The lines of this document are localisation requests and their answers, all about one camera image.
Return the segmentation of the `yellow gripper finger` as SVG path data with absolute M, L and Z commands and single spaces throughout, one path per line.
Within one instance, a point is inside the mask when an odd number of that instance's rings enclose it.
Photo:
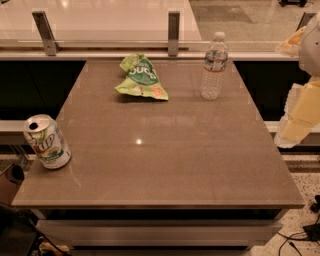
M 280 148 L 292 148 L 319 123 L 320 78 L 312 77 L 304 85 L 294 83 L 289 90 L 274 142 Z
M 284 55 L 297 56 L 299 53 L 300 41 L 305 29 L 306 29 L 305 26 L 298 29 L 288 39 L 281 42 L 275 48 L 275 51 L 277 53 L 284 54 Z

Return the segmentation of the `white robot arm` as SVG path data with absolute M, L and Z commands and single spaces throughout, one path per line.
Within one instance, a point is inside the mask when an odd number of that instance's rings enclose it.
M 280 43 L 276 52 L 297 56 L 299 68 L 311 76 L 304 85 L 292 85 L 274 137 L 278 147 L 292 148 L 320 123 L 320 12 Z

